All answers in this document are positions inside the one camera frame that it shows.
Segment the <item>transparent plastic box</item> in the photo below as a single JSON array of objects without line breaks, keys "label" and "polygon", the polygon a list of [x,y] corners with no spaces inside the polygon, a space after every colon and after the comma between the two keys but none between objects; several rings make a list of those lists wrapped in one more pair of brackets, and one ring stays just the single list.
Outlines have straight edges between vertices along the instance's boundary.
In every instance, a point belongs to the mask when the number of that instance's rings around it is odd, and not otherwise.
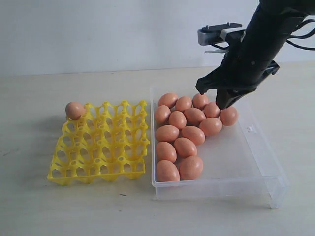
[{"label": "transparent plastic box", "polygon": [[195,199],[211,196],[269,194],[270,208],[279,208],[289,189],[288,180],[267,139],[262,133],[248,103],[238,101],[237,124],[224,127],[213,137],[197,146],[204,163],[201,177],[196,180],[158,182],[154,110],[159,98],[167,92],[193,97],[196,92],[167,91],[151,88],[152,185],[158,200]]}]

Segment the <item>brown egg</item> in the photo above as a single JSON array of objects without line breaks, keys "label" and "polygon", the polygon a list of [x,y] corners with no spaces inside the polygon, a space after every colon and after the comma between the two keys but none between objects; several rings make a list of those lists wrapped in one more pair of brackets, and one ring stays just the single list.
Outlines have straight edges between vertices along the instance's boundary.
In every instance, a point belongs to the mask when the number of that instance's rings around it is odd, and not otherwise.
[{"label": "brown egg", "polygon": [[169,92],[167,94],[164,94],[158,101],[158,105],[165,105],[168,106],[169,108],[172,108],[175,106],[177,102],[178,96],[177,94],[173,92]]},{"label": "brown egg", "polygon": [[174,163],[177,159],[177,153],[173,145],[168,142],[159,142],[156,145],[158,160],[167,160]]},{"label": "brown egg", "polygon": [[173,125],[164,125],[156,130],[156,139],[159,142],[173,142],[178,138],[179,129]]},{"label": "brown egg", "polygon": [[176,139],[174,142],[174,147],[177,154],[180,155],[182,158],[197,155],[196,145],[188,138],[181,137]]},{"label": "brown egg", "polygon": [[203,161],[198,156],[189,156],[184,159],[179,167],[179,172],[183,180],[193,180],[201,176]]},{"label": "brown egg", "polygon": [[186,117],[182,112],[174,111],[169,116],[169,124],[182,129],[187,124]]},{"label": "brown egg", "polygon": [[205,113],[206,118],[218,118],[220,115],[220,108],[216,105],[215,102],[210,102],[205,106],[203,112]]},{"label": "brown egg", "polygon": [[171,110],[168,108],[168,106],[161,105],[156,108],[156,111],[154,112],[154,119],[157,123],[162,124],[167,122],[170,114]]},{"label": "brown egg", "polygon": [[186,126],[181,132],[184,138],[188,138],[195,145],[201,145],[205,142],[206,136],[201,129],[195,126]]},{"label": "brown egg", "polygon": [[65,107],[65,113],[72,120],[77,120],[85,113],[85,108],[78,102],[70,102]]},{"label": "brown egg", "polygon": [[209,103],[209,99],[206,95],[196,94],[192,99],[193,107],[203,110]]},{"label": "brown egg", "polygon": [[190,97],[187,97],[187,96],[181,97],[176,102],[176,110],[180,112],[184,112],[191,106],[192,106],[192,100]]},{"label": "brown egg", "polygon": [[184,111],[187,123],[198,126],[205,118],[205,114],[198,108],[188,108]]},{"label": "brown egg", "polygon": [[160,182],[179,181],[177,167],[170,161],[161,160],[157,163],[157,179]]},{"label": "brown egg", "polygon": [[223,125],[234,125],[238,120],[239,114],[235,107],[229,107],[221,111],[220,120]]},{"label": "brown egg", "polygon": [[200,123],[199,128],[206,136],[216,135],[219,134],[222,129],[222,122],[218,118],[206,118]]}]

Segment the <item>white table surface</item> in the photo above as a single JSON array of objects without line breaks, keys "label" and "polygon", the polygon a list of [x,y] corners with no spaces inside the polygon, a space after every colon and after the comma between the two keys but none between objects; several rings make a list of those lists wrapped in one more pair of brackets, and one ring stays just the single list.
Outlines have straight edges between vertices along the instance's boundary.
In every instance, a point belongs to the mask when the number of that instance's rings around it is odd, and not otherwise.
[{"label": "white table surface", "polygon": [[292,185],[278,210],[264,196],[155,201],[151,157],[138,180],[46,179],[67,102],[149,101],[212,68],[1,78],[0,235],[315,235],[315,62],[281,66],[247,96]]}]

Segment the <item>egg tray cell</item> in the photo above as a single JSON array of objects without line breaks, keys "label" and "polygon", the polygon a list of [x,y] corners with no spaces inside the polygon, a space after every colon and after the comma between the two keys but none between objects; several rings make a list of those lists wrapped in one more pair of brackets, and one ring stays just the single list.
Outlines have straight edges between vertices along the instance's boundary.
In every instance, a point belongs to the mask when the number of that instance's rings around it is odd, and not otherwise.
[{"label": "egg tray cell", "polygon": [[145,101],[119,106],[104,102],[84,105],[79,120],[62,126],[47,178],[61,185],[73,180],[92,183],[97,177],[114,181],[119,176],[139,178],[145,173],[147,155]]}]

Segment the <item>black robotic arm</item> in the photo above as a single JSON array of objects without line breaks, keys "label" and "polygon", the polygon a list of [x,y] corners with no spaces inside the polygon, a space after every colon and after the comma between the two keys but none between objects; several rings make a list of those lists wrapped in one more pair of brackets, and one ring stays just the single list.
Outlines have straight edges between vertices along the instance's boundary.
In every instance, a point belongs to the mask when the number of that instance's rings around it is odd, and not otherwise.
[{"label": "black robotic arm", "polygon": [[[234,104],[244,95],[256,90],[270,74],[279,69],[274,57],[288,39],[307,38],[315,29],[303,36],[291,36],[303,25],[315,22],[305,20],[315,15],[315,0],[260,0],[246,29],[237,23],[205,26],[198,31],[200,45],[212,45],[225,52],[221,65],[203,78],[198,79],[196,88],[200,94],[217,89],[216,103],[220,109]],[[217,43],[227,42],[222,48]]]}]

